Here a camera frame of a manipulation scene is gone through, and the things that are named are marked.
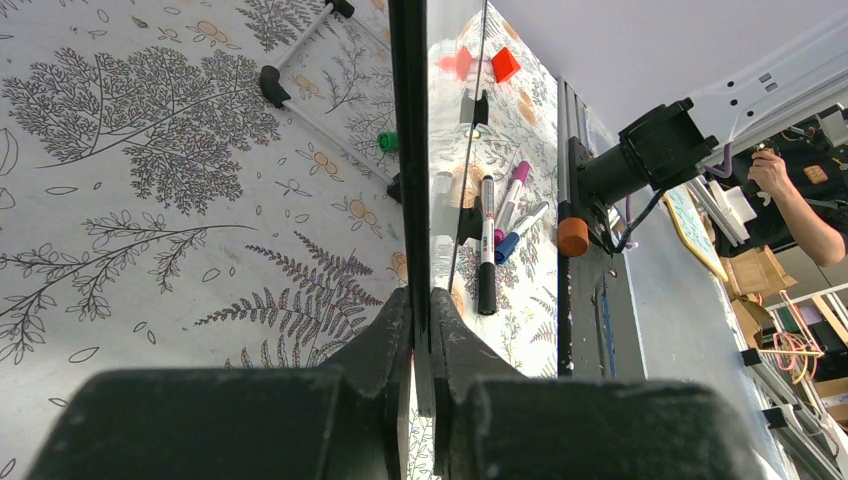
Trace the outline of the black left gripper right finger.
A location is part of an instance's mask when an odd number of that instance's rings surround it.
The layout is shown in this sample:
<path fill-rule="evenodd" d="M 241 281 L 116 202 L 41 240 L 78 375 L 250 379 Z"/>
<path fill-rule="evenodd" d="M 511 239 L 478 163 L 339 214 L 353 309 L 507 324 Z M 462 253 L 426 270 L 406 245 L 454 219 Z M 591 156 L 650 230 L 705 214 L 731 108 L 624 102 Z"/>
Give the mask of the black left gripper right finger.
<path fill-rule="evenodd" d="M 431 294 L 434 471 L 445 479 L 758 479 L 752 441 L 713 390 L 522 375 Z"/>

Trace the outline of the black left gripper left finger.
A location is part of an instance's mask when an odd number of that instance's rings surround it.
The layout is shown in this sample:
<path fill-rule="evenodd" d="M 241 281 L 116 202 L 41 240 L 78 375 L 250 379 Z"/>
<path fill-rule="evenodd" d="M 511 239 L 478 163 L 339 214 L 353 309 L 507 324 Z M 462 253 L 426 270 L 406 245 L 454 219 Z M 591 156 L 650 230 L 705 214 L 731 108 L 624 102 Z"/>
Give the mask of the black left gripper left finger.
<path fill-rule="evenodd" d="M 320 365 L 112 370 L 72 397 L 31 479 L 402 479 L 408 292 Z"/>

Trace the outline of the white whiteboard black frame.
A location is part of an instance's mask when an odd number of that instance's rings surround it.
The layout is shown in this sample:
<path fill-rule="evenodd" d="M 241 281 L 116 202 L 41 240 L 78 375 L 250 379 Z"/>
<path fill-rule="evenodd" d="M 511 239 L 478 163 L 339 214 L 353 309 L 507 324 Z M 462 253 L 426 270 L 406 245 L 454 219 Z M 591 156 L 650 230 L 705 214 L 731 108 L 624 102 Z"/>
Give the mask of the white whiteboard black frame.
<path fill-rule="evenodd" d="M 417 339 L 435 339 L 434 308 L 425 297 L 450 290 L 456 250 L 463 237 L 460 206 L 469 181 L 471 147 L 488 121 L 482 87 L 488 2 L 383 1 L 388 28 L 368 22 L 362 1 L 327 1 L 307 20 L 304 31 L 279 59 L 260 70 L 259 87 L 274 107 L 299 116 L 349 154 L 359 165 L 382 174 L 377 163 L 350 141 L 303 111 L 283 84 L 285 69 L 327 20 L 337 19 L 367 34 L 392 57 L 395 150 L 399 171 L 384 174 L 400 194 L 409 261 L 410 300 Z"/>

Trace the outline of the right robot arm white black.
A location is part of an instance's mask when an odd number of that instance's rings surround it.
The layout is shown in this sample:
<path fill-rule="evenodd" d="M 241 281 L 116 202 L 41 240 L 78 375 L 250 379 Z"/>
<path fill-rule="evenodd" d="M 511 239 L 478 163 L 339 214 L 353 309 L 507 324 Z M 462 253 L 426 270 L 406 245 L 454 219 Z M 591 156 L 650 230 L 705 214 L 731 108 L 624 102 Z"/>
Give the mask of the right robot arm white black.
<path fill-rule="evenodd" d="M 727 79 L 648 111 L 592 158 L 577 137 L 558 134 L 559 252 L 569 258 L 592 244 L 613 255 L 626 241 L 611 236 L 609 209 L 646 186 L 662 195 L 730 156 L 809 117 L 831 145 L 847 141 L 847 12 L 777 48 Z"/>

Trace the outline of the person forearm in background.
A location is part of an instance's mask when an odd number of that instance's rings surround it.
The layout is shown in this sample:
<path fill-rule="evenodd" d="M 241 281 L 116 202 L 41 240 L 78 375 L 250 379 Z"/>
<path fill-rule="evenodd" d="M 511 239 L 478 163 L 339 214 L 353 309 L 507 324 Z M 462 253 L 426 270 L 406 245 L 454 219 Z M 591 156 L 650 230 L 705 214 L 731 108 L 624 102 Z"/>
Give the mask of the person forearm in background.
<path fill-rule="evenodd" d="M 794 187 L 773 198 L 795 243 L 818 266 L 831 267 L 846 257 L 846 207 L 816 210 Z"/>

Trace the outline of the person hand in background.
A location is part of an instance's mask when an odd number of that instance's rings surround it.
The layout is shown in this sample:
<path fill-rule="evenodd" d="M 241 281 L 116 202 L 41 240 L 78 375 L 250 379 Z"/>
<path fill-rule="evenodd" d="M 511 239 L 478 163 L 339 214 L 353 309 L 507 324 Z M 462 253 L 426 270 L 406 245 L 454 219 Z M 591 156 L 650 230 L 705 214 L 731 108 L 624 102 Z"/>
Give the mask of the person hand in background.
<path fill-rule="evenodd" d="M 756 151 L 752 155 L 748 179 L 775 200 L 785 199 L 794 191 L 785 161 L 770 150 Z"/>

